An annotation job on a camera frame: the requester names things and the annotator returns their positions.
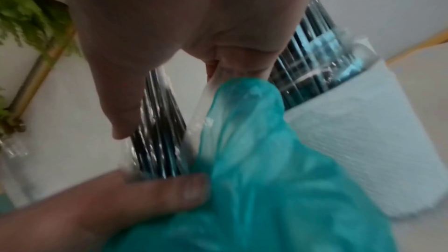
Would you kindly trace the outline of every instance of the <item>hand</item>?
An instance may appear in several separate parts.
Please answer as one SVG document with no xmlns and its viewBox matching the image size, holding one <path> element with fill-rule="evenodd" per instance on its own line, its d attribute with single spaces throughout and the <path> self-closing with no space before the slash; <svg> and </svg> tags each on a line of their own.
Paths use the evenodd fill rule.
<svg viewBox="0 0 448 252">
<path fill-rule="evenodd" d="M 209 196 L 205 175 L 149 182 L 134 179 L 116 171 L 0 217 L 1 250 L 91 251 L 124 228 L 190 210 Z"/>
<path fill-rule="evenodd" d="M 67 0 L 101 106 L 122 139 L 140 122 L 144 77 L 184 49 L 257 77 L 272 67 L 309 0 Z"/>
</svg>

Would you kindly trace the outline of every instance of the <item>fingernail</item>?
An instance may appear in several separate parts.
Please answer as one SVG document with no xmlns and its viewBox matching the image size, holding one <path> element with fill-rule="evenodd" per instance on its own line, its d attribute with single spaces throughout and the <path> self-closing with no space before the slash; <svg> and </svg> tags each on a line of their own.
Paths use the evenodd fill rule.
<svg viewBox="0 0 448 252">
<path fill-rule="evenodd" d="M 205 174 L 188 178 L 184 185 L 183 199 L 188 204 L 202 204 L 209 198 L 210 184 Z"/>
</svg>

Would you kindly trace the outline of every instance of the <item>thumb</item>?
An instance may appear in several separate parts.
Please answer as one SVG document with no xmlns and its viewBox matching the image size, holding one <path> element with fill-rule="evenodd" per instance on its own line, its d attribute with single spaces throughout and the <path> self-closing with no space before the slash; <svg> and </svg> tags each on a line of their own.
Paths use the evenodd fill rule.
<svg viewBox="0 0 448 252">
<path fill-rule="evenodd" d="M 122 201 L 115 203 L 116 229 L 198 207 L 208 200 L 209 189 L 205 174 L 129 183 L 120 189 Z"/>
</svg>

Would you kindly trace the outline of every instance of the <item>turquoise plastic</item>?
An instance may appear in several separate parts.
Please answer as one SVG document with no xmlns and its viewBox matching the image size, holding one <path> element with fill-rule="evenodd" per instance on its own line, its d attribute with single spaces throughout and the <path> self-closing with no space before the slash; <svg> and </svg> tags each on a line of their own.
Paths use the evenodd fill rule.
<svg viewBox="0 0 448 252">
<path fill-rule="evenodd" d="M 395 251 L 387 219 L 334 161 L 298 141 L 283 112 L 268 82 L 224 84 L 194 166 L 210 174 L 211 200 L 124 231 L 104 251 Z"/>
</svg>

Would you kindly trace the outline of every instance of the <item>white paper towel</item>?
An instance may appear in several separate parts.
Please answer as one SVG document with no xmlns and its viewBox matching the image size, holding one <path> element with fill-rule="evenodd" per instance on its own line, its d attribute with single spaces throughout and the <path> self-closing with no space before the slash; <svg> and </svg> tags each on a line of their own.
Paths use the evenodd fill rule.
<svg viewBox="0 0 448 252">
<path fill-rule="evenodd" d="M 448 171 L 384 61 L 289 110 L 285 120 L 391 217 L 431 208 L 448 192 Z"/>
</svg>

